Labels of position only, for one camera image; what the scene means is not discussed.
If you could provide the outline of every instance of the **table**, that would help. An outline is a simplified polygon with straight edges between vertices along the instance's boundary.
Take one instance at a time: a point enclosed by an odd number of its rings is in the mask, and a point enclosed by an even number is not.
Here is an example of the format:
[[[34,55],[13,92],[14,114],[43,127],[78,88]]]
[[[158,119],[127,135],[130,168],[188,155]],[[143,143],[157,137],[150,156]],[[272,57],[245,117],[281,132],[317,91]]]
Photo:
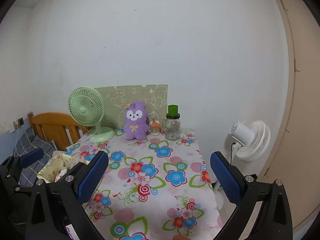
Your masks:
[[[171,240],[182,233],[192,240],[212,240],[221,229],[221,219],[193,131],[183,130],[175,142],[164,134],[127,141],[123,130],[115,131],[103,143],[83,141],[86,134],[67,152],[87,161],[99,150],[109,155],[109,166],[85,206],[102,236]],[[68,230],[78,239],[72,227]]]

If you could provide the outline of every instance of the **blue flower pattern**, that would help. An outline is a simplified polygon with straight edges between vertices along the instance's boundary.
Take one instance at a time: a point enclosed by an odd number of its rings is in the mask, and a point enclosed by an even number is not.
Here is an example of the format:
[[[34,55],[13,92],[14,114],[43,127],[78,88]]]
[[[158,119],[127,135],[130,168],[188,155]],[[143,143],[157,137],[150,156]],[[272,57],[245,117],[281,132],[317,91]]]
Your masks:
[[[89,154],[86,157],[84,157],[84,159],[87,161],[91,161],[93,159],[93,157],[95,157],[95,154]]]
[[[75,150],[74,148],[70,148],[69,150],[67,150],[67,152],[65,154],[71,155],[74,150]]]
[[[146,239],[143,234],[135,233],[131,237],[130,236],[123,236],[121,240],[142,240]]]
[[[171,184],[174,185],[175,187],[178,187],[181,184],[187,183],[187,178],[185,177],[184,171],[169,171],[165,179],[168,182],[171,182]]]
[[[141,170],[145,172],[146,175],[150,176],[150,178],[153,178],[158,173],[158,169],[155,168],[153,164],[143,165]]]
[[[162,146],[161,148],[155,149],[158,157],[169,157],[171,155],[172,149],[168,146]]]
[[[111,205],[111,201],[109,197],[102,197],[100,202],[102,202],[102,204],[107,207]]]
[[[122,158],[125,157],[125,154],[121,151],[111,153],[110,160],[115,161],[117,163],[122,161]]]
[[[196,221],[195,217],[191,217],[191,218],[188,218],[187,220],[184,220],[182,225],[188,229],[191,229],[196,224],[197,224],[197,221]]]

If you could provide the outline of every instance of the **bed headboard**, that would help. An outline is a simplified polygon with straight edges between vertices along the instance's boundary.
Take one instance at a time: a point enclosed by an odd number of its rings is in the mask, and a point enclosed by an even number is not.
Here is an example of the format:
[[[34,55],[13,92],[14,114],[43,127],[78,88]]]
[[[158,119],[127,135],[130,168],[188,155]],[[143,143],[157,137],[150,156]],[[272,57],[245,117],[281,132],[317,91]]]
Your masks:
[[[79,130],[85,134],[91,128],[79,125],[70,115],[62,113],[43,113],[35,116],[28,114],[28,119],[30,127],[42,140],[53,140],[61,151],[65,151],[66,147],[80,139]]]

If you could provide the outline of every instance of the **door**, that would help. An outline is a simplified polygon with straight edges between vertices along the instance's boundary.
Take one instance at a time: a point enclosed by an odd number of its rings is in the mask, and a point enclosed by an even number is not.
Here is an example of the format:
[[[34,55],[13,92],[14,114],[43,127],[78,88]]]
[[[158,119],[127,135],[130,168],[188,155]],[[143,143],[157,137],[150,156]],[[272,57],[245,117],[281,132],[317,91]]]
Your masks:
[[[281,4],[292,34],[294,93],[284,137],[262,181],[283,182],[296,228],[320,204],[320,27],[302,0]]]

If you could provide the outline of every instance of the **fan grille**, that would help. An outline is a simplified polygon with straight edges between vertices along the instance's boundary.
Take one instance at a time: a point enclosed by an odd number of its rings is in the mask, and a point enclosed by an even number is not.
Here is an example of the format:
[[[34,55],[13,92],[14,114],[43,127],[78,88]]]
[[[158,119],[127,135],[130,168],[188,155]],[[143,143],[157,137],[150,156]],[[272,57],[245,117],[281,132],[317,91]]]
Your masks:
[[[249,129],[255,133],[252,142],[247,146],[240,147],[236,152],[237,157],[245,163],[250,163],[259,158],[270,141],[270,128],[263,121],[259,120],[251,123]]]
[[[69,96],[68,110],[79,124],[93,126],[101,122],[104,115],[102,96],[95,89],[78,88]]]
[[[230,130],[229,130],[229,133],[230,134],[233,134],[235,132],[235,130],[237,129],[239,125],[239,121],[236,121],[231,127],[230,127]]]

